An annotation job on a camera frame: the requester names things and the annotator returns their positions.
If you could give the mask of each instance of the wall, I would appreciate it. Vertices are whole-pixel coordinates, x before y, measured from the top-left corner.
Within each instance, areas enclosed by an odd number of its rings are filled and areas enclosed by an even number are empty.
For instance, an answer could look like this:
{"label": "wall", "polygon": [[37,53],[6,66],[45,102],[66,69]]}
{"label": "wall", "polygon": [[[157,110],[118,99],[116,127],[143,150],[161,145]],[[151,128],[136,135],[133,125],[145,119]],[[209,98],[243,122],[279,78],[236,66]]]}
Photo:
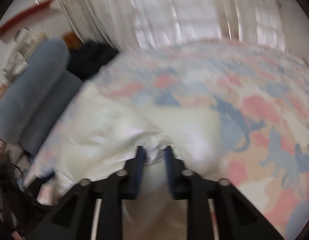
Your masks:
{"label": "wall", "polygon": [[[20,11],[35,4],[35,0],[14,0],[9,9],[6,11],[0,26],[8,19],[18,14]],[[61,37],[62,34],[71,31],[65,15],[62,13],[61,7],[57,1],[51,5],[52,10],[48,13],[40,13],[32,18],[31,21],[26,22],[24,27],[28,27],[30,31],[43,31],[49,37]],[[12,46],[12,41],[0,40],[0,71],[5,66],[7,53]]]}
{"label": "wall", "polygon": [[283,33],[285,52],[297,56],[309,67],[309,19],[296,0],[277,0]]}

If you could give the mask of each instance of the metal screw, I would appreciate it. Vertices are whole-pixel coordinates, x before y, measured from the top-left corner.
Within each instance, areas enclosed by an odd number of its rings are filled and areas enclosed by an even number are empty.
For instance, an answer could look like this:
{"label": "metal screw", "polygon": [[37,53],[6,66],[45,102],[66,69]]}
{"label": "metal screw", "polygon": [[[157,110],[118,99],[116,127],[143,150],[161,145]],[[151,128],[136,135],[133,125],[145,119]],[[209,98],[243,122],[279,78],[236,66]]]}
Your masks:
{"label": "metal screw", "polygon": [[230,182],[227,179],[221,179],[221,180],[219,180],[219,184],[221,186],[229,186]]}
{"label": "metal screw", "polygon": [[117,171],[117,176],[119,176],[119,177],[126,176],[127,174],[128,174],[128,172],[126,170]]}
{"label": "metal screw", "polygon": [[83,179],[82,181],[80,181],[80,185],[83,187],[90,185],[90,183],[91,183],[90,179]]}
{"label": "metal screw", "polygon": [[183,171],[182,171],[182,175],[183,175],[183,176],[192,176],[192,175],[193,175],[193,171],[190,171],[190,170],[183,170]]}

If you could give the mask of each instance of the blue pillow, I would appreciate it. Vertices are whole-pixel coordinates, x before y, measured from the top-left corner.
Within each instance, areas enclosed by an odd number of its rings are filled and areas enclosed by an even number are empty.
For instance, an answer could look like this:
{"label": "blue pillow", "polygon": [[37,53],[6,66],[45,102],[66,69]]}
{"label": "blue pillow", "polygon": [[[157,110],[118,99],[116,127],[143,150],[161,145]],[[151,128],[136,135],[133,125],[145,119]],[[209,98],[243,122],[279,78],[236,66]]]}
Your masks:
{"label": "blue pillow", "polygon": [[72,73],[66,71],[63,74],[23,131],[19,139],[23,149],[32,155],[38,153],[56,121],[81,85],[82,81]]}
{"label": "blue pillow", "polygon": [[43,42],[28,59],[29,66],[0,99],[0,137],[17,144],[23,130],[57,81],[67,71],[69,50],[61,39]]}

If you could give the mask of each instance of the white cloth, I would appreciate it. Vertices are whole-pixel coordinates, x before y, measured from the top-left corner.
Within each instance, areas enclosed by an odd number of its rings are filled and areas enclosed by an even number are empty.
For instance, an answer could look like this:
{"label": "white cloth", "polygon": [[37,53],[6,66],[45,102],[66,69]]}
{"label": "white cloth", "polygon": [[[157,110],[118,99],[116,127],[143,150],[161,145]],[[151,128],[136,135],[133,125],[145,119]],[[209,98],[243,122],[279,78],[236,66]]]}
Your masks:
{"label": "white cloth", "polygon": [[160,236],[186,236],[185,202],[172,201],[169,195],[161,150],[171,145],[187,168],[206,178],[223,177],[217,112],[137,108],[103,96],[94,83],[86,82],[64,116],[56,134],[59,147],[54,153],[59,156],[55,165],[56,196],[64,195],[83,178],[107,178],[134,158],[137,146],[142,145],[147,150],[147,166],[140,196],[136,201],[125,201],[124,239],[157,239],[149,228],[159,221],[155,228]]}

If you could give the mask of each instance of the pink patterned fabric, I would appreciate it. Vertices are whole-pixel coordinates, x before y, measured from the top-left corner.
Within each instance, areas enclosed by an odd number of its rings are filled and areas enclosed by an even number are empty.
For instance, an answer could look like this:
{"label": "pink patterned fabric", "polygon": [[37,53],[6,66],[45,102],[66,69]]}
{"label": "pink patterned fabric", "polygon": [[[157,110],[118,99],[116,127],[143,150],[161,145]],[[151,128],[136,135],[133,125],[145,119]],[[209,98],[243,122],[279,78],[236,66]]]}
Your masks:
{"label": "pink patterned fabric", "polygon": [[[201,42],[119,56],[94,79],[101,93],[138,106],[209,107],[220,114],[228,178],[287,240],[309,219],[309,69],[280,51]],[[59,127],[30,176],[57,160]]]}

